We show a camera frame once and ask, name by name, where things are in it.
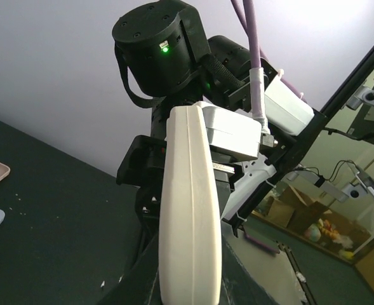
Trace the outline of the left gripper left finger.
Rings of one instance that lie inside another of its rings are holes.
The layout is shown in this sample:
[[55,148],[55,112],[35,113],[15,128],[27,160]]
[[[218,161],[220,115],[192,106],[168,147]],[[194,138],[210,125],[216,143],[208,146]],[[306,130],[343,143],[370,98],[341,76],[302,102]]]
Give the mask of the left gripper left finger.
[[153,238],[123,279],[97,304],[161,304],[158,238]]

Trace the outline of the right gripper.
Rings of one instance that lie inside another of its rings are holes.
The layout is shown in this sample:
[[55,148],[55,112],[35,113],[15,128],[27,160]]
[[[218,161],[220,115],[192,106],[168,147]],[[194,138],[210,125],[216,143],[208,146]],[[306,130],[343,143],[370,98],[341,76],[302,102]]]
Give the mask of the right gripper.
[[[211,151],[220,212],[235,190],[237,165],[222,163],[223,154]],[[157,222],[161,205],[166,141],[139,135],[134,138],[118,170],[116,183],[138,187],[135,211],[140,222]]]

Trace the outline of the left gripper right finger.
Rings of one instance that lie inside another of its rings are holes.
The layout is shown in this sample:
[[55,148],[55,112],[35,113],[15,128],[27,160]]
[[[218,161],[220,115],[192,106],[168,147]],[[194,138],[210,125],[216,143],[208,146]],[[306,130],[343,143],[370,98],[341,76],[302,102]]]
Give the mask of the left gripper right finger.
[[222,237],[222,277],[219,304],[277,304],[273,294],[279,295],[276,255],[257,247],[233,242],[236,252]]

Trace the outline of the beige cased phone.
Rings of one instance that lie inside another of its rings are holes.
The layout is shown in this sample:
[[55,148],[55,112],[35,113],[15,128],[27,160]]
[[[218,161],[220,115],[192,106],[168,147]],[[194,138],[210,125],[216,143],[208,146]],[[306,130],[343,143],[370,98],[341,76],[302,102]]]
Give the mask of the beige cased phone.
[[167,120],[159,216],[163,304],[218,304],[222,237],[217,187],[202,109],[175,107]]

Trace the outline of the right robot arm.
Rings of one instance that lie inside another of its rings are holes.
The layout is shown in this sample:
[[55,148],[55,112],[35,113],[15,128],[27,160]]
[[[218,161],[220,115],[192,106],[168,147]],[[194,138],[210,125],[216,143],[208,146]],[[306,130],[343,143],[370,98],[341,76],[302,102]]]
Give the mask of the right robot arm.
[[298,141],[320,114],[258,55],[264,77],[264,124],[252,111],[251,50],[224,36],[207,37],[195,7],[156,1],[122,16],[112,30],[123,86],[131,101],[150,109],[150,135],[137,136],[117,171],[117,183],[158,189],[164,171],[172,109],[196,105],[215,163],[231,166],[222,217],[241,219],[250,198],[294,167]]

